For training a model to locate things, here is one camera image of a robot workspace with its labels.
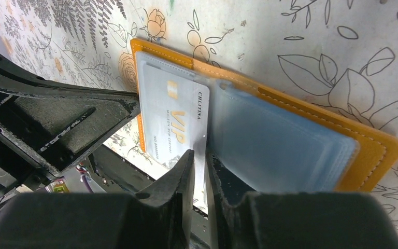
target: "stitching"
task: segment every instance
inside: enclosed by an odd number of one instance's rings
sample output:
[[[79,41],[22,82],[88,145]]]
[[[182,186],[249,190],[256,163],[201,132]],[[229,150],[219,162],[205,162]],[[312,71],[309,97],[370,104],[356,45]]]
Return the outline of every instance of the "stitching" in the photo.
[[[182,64],[184,64],[184,65],[193,66],[193,64],[191,64],[191,63],[184,62],[184,61],[182,61],[182,60],[180,60],[180,59],[176,59],[176,58],[174,58],[174,57],[172,57],[172,56],[169,56],[169,55],[167,55],[167,54],[165,54],[165,53],[156,51],[156,50],[151,49],[151,48],[149,48],[149,47],[144,47],[144,46],[142,46],[142,45],[136,45],[136,44],[134,44],[134,45],[132,46],[134,51],[135,51],[135,46],[139,46],[139,47],[142,47],[142,48],[145,48],[145,49],[149,49],[149,50],[151,50],[151,51],[153,51],[153,52],[155,52],[155,53],[158,53],[158,54],[160,54],[160,55],[162,55],[162,56],[165,56],[165,57],[169,57],[169,58],[171,58],[171,59],[173,59],[173,60],[175,60],[175,61],[178,61],[178,62],[180,62],[180,63],[182,63]],[[253,87],[253,86],[251,86],[251,85],[248,85],[247,83],[245,83],[245,82],[243,82],[243,81],[241,81],[241,80],[238,80],[238,79],[235,79],[235,78],[233,78],[233,77],[226,76],[226,75],[223,75],[223,74],[220,74],[220,73],[217,73],[217,72],[213,72],[213,71],[208,70],[208,69],[206,69],[206,68],[203,68],[203,67],[201,67],[201,66],[196,66],[196,67],[198,67],[198,68],[200,68],[200,69],[202,69],[202,70],[208,71],[208,72],[210,72],[210,73],[212,73],[212,74],[219,75],[219,76],[222,76],[222,77],[224,77],[224,78],[229,78],[229,79],[231,79],[231,80],[233,80],[233,81],[235,81],[235,82],[237,82],[237,83],[240,83],[240,84],[242,84],[242,85],[245,85],[245,86],[247,86],[247,87],[250,87],[250,88],[254,89],[254,91],[258,92],[258,89],[257,89],[256,87]],[[333,124],[333,125],[335,125],[335,126],[339,126],[339,127],[341,127],[342,129],[345,129],[345,130],[354,132],[354,133],[356,133],[356,134],[358,134],[358,135],[360,135],[360,136],[363,136],[363,137],[365,137],[365,138],[367,138],[367,139],[370,139],[370,140],[375,141],[375,142],[377,142],[378,144],[380,144],[380,145],[383,147],[383,149],[384,149],[383,154],[382,154],[382,157],[379,159],[379,161],[378,161],[377,164],[374,166],[374,168],[370,171],[370,174],[365,178],[365,180],[364,180],[364,181],[362,182],[362,184],[359,186],[358,190],[361,189],[362,186],[364,186],[364,184],[368,181],[368,179],[373,175],[373,173],[374,173],[375,170],[379,167],[379,165],[382,163],[382,161],[384,160],[384,158],[385,158],[385,156],[386,156],[386,154],[387,154],[387,152],[388,152],[387,147],[385,147],[384,144],[382,144],[382,143],[381,143],[380,141],[378,141],[378,140],[375,140],[375,139],[372,138],[372,137],[369,137],[369,136],[367,136],[367,135],[364,135],[364,134],[362,134],[362,133],[360,133],[360,132],[358,132],[358,131],[355,131],[355,130],[346,128],[346,127],[344,127],[344,126],[342,126],[342,125],[340,125],[340,124],[338,124],[338,123],[334,123],[334,122],[332,122],[332,121],[330,121],[330,120],[327,120],[327,119],[318,117],[317,115],[315,115],[315,114],[313,114],[313,113],[310,113],[310,112],[307,112],[307,111],[305,111],[305,110],[302,110],[302,109],[300,109],[300,108],[298,108],[298,107],[296,107],[296,106],[293,106],[293,105],[291,105],[291,104],[289,104],[289,103],[285,103],[285,102],[283,102],[283,101],[281,101],[281,100],[278,100],[278,99],[276,99],[276,98],[273,98],[273,97],[271,97],[271,96],[268,96],[268,95],[266,95],[266,94],[264,94],[264,93],[260,93],[260,92],[258,92],[258,93],[261,94],[261,95],[263,95],[263,96],[265,96],[265,97],[267,97],[267,98],[269,98],[269,99],[272,99],[272,100],[274,100],[274,101],[276,101],[276,102],[279,102],[279,103],[284,104],[284,105],[288,105],[288,106],[290,106],[291,108],[294,108],[294,109],[299,110],[300,112],[307,113],[307,114],[309,114],[309,115],[311,115],[311,116],[313,116],[313,117],[316,117],[316,118],[321,119],[321,120],[323,120],[323,121],[325,121],[325,122],[331,123],[331,124]]]
[[[220,75],[220,76],[229,78],[229,79],[231,79],[231,80],[233,80],[233,81],[235,81],[235,82],[238,82],[238,83],[243,84],[243,85],[245,85],[245,86],[247,86],[247,87],[250,87],[250,88],[252,88],[252,89],[254,89],[255,91],[258,92],[257,88],[255,88],[255,87],[253,87],[253,86],[251,86],[251,85],[248,85],[248,84],[246,84],[245,82],[243,82],[243,81],[241,81],[241,80],[238,80],[238,79],[235,79],[235,78],[233,78],[233,77],[226,76],[226,75],[223,75],[223,74],[219,74],[219,73],[217,73],[217,72],[213,72],[213,71],[211,71],[211,70],[208,70],[208,69],[203,68],[203,67],[200,67],[200,66],[197,66],[197,67],[200,68],[200,69],[202,69],[202,70],[206,70],[206,71],[208,71],[208,72],[210,72],[210,73],[212,73],[212,74],[217,74],[217,75]],[[364,179],[364,181],[362,182],[362,184],[359,186],[358,190],[361,189],[362,186],[364,186],[364,184],[365,184],[365,183],[368,181],[368,179],[371,177],[371,175],[373,175],[373,173],[374,173],[375,170],[379,167],[379,165],[382,163],[383,159],[385,158],[385,156],[386,156],[386,154],[387,154],[387,152],[388,152],[388,151],[387,151],[387,147],[385,147],[384,144],[382,144],[382,143],[381,143],[380,141],[378,141],[378,140],[375,140],[375,139],[372,138],[372,137],[369,137],[369,136],[367,136],[367,135],[364,135],[364,134],[362,134],[362,133],[360,133],[360,132],[357,132],[357,131],[355,131],[355,130],[346,128],[346,127],[344,127],[344,126],[342,126],[342,125],[340,125],[340,124],[334,123],[334,122],[332,122],[332,121],[330,121],[330,120],[326,120],[326,119],[324,119],[324,118],[318,117],[318,116],[315,115],[315,114],[312,114],[312,113],[310,113],[310,112],[307,112],[307,111],[305,111],[305,110],[302,110],[302,109],[300,109],[300,108],[298,108],[298,107],[296,107],[296,106],[293,106],[293,105],[291,105],[291,104],[289,104],[289,103],[285,103],[285,102],[283,102],[283,101],[281,101],[281,100],[278,100],[278,99],[276,99],[276,98],[273,98],[273,97],[271,97],[271,96],[268,96],[268,95],[266,95],[266,94],[264,94],[264,93],[259,93],[259,94],[261,94],[261,95],[263,95],[263,96],[265,96],[265,97],[267,97],[267,98],[269,98],[269,99],[275,100],[275,101],[277,101],[277,102],[279,102],[279,103],[281,103],[281,104],[284,104],[284,105],[290,106],[290,107],[292,107],[292,108],[294,108],[294,109],[297,109],[297,110],[299,110],[300,112],[307,113],[307,114],[309,114],[309,115],[311,115],[311,116],[314,116],[314,117],[316,117],[316,118],[318,118],[318,119],[321,119],[321,120],[323,120],[323,121],[325,121],[325,122],[331,123],[331,124],[333,124],[333,125],[335,125],[335,126],[339,126],[339,127],[341,127],[342,129],[346,129],[346,130],[348,130],[348,131],[354,132],[354,133],[356,133],[356,134],[358,134],[358,135],[360,135],[360,136],[363,136],[363,137],[365,137],[365,138],[367,138],[367,139],[370,139],[370,140],[375,141],[375,142],[377,142],[378,144],[380,144],[380,145],[383,147],[383,154],[382,154],[382,157],[381,157],[381,158],[379,159],[379,161],[376,163],[376,165],[374,166],[374,168],[370,171],[370,174]]]
[[[182,64],[184,64],[184,65],[193,66],[193,64],[191,64],[191,63],[182,61],[182,60],[180,60],[180,59],[176,59],[176,58],[174,58],[174,57],[172,57],[172,56],[169,56],[169,55],[167,55],[167,54],[161,53],[161,52],[156,51],[156,50],[154,50],[154,49],[151,49],[151,48],[149,48],[149,47],[144,47],[144,46],[142,46],[142,45],[137,45],[137,44],[132,45],[133,51],[135,51],[135,46],[148,49],[148,50],[150,50],[150,51],[153,51],[153,52],[158,53],[158,54],[160,54],[160,55],[162,55],[162,56],[165,56],[165,57],[169,57],[170,59],[173,59],[173,60],[175,60],[175,61],[178,61],[178,62],[180,62],[180,63],[182,63]]]

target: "floral print backdrop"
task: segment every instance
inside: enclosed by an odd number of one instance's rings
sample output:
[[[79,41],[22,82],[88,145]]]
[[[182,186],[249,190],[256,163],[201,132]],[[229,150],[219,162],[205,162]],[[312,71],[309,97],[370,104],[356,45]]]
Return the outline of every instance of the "floral print backdrop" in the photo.
[[[144,38],[398,137],[398,0],[7,0],[0,35],[30,72],[126,91]],[[136,120],[105,144],[152,177],[169,169],[140,150]],[[398,163],[372,195],[398,231]]]

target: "orange leather card holder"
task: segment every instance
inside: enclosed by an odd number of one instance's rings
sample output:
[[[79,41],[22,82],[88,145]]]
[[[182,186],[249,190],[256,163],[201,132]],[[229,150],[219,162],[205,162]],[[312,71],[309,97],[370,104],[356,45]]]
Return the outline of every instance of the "orange leather card holder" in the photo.
[[[133,39],[131,48],[134,59],[135,52],[143,51],[203,75],[229,80],[239,90],[354,138],[360,144],[360,151],[337,184],[335,189],[338,191],[371,191],[398,159],[398,139],[389,134],[274,90],[242,74],[209,65],[154,43]],[[140,116],[138,128],[141,149],[146,151]]]

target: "cable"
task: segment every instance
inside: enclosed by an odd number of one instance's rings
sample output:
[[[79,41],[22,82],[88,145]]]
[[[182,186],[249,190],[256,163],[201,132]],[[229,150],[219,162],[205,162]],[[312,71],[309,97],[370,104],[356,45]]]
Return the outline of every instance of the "cable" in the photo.
[[[94,191],[92,190],[91,186],[89,186],[88,177],[86,176],[86,173],[88,172],[88,170],[86,170],[81,165],[77,165],[76,166],[76,170],[80,173],[81,181],[83,182],[83,184],[86,187],[86,189],[88,190],[88,192],[89,193],[94,193]]]
[[[81,174],[81,180],[83,181],[86,189],[88,189],[89,193],[94,193],[94,191],[92,191],[91,186],[89,186],[88,179],[87,179],[86,175],[83,172],[80,172],[80,174]]]

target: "vip card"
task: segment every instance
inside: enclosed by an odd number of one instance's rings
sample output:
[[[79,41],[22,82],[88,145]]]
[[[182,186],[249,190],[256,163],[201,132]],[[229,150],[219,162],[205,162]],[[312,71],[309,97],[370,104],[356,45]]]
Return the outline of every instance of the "vip card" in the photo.
[[[194,150],[195,189],[204,186],[209,89],[192,80],[138,63],[146,153],[171,169]]]

